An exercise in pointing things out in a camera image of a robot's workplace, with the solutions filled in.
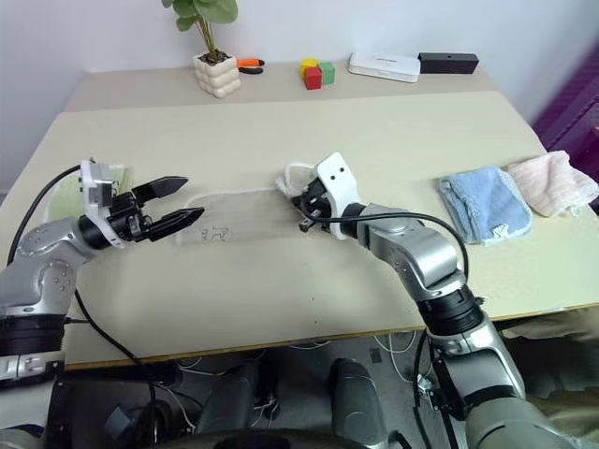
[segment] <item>potted plant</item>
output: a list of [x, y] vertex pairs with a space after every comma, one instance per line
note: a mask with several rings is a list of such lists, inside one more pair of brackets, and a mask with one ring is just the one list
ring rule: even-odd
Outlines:
[[235, 0], [162, 0], [163, 7], [177, 13], [177, 28], [187, 31], [196, 27], [208, 50], [194, 56], [197, 82], [206, 92], [223, 98], [241, 87], [237, 59], [220, 51], [214, 43], [213, 23], [231, 23], [237, 19]]

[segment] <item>white flower pot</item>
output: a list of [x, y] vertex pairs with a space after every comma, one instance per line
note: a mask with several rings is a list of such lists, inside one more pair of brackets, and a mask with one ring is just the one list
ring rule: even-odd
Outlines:
[[199, 59], [202, 56], [201, 54], [194, 56], [194, 68], [199, 87], [216, 98], [225, 98], [241, 87], [240, 71], [235, 56], [230, 56], [215, 65], [203, 62]]

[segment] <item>yellow block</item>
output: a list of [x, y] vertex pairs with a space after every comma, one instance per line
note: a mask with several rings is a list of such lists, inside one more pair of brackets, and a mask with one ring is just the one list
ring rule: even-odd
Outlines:
[[303, 72], [305, 72], [306, 68], [308, 68], [308, 67], [318, 67], [318, 61], [316, 59], [306, 58], [301, 62], [300, 75], [301, 75], [302, 79], [303, 79]]

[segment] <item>red block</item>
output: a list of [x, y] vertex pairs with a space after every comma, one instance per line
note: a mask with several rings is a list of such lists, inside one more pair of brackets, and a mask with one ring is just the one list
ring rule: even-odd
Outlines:
[[306, 83], [306, 89], [320, 89], [322, 87], [322, 72], [318, 67], [308, 67], [304, 72], [303, 82]]

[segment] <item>blue towel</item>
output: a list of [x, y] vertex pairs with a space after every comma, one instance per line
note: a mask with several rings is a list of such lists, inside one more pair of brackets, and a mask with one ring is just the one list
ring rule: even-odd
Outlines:
[[498, 167], [445, 176], [439, 188], [467, 243], [490, 245], [526, 234], [533, 214], [511, 176]]

